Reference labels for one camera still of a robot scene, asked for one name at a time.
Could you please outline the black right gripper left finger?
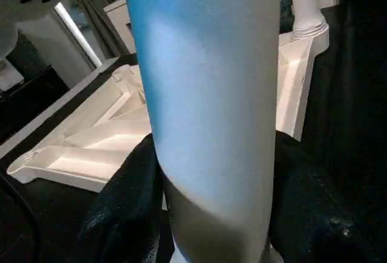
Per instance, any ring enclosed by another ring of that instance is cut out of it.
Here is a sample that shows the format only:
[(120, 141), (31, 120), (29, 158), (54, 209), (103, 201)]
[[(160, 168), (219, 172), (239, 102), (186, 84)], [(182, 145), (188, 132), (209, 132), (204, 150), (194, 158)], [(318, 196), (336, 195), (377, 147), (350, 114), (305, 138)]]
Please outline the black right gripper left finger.
[(78, 262), (168, 262), (163, 177), (151, 134), (96, 199), (77, 236)]

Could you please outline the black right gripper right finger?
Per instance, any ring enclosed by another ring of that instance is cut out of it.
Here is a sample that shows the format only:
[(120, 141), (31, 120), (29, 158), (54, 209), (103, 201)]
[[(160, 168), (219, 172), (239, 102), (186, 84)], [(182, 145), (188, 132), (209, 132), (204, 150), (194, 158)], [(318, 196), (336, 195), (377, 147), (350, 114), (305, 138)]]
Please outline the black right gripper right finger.
[(374, 233), (299, 141), (276, 131), (269, 238), (284, 262), (386, 262), (386, 226)]

